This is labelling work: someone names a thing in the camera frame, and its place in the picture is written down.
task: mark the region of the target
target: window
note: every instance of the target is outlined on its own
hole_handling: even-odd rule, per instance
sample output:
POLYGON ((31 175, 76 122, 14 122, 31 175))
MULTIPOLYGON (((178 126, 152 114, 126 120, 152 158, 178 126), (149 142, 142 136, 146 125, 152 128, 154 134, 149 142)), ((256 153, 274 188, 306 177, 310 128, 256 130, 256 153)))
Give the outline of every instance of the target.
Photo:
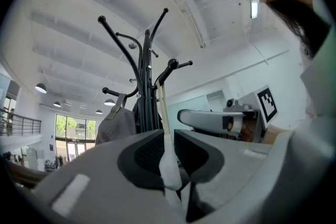
POLYGON ((71 162, 86 150, 94 147, 96 121, 56 115, 56 155, 71 162))

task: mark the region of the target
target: dark hair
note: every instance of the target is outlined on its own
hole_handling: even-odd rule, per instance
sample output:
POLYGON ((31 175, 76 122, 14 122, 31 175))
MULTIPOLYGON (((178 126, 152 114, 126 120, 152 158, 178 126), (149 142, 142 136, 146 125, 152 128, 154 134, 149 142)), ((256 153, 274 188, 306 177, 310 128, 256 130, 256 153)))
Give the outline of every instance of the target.
POLYGON ((297 0, 275 0, 267 5, 300 38, 313 57, 322 46, 330 26, 310 7, 297 0))

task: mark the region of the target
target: white ceiling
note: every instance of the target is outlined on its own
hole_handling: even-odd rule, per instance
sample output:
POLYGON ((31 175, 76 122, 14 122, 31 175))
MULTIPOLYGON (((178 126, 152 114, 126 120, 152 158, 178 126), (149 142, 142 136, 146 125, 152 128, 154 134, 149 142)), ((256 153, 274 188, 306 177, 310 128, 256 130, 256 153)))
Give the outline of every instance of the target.
MULTIPOLYGON (((79 111, 81 104, 88 106, 84 114, 95 109, 107 112, 102 104, 111 96, 101 89, 129 93, 135 83, 129 82, 134 74, 126 58, 97 18, 104 15, 115 32, 142 43, 145 29, 153 29, 165 7, 169 12, 153 43, 159 54, 152 58, 154 78, 170 58, 192 60, 201 47, 223 46, 246 35, 249 27, 251 33, 260 32, 274 23, 266 6, 260 5, 251 25, 248 0, 30 0, 32 54, 40 81, 48 88, 42 103, 51 106, 68 100, 77 106, 72 112, 79 111)), ((125 46, 130 43, 121 41, 125 46)), ((138 50, 129 51, 137 62, 138 50)))

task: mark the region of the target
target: gray bag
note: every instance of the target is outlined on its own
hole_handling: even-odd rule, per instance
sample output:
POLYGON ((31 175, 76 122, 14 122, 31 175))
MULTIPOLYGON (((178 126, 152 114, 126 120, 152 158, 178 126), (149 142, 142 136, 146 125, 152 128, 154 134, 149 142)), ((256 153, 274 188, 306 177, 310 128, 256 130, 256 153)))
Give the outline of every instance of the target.
POLYGON ((96 145, 122 139, 137 133, 134 112, 121 106, 121 104, 125 106, 125 97, 126 94, 119 95, 115 106, 112 107, 110 113, 100 123, 96 145))

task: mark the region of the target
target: metal railing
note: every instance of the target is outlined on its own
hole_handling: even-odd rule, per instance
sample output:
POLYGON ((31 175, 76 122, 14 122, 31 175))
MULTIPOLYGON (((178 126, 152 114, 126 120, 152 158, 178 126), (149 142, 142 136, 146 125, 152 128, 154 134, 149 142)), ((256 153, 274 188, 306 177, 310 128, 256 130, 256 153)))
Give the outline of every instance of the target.
POLYGON ((0 135, 39 134, 40 132, 41 121, 0 109, 0 135))

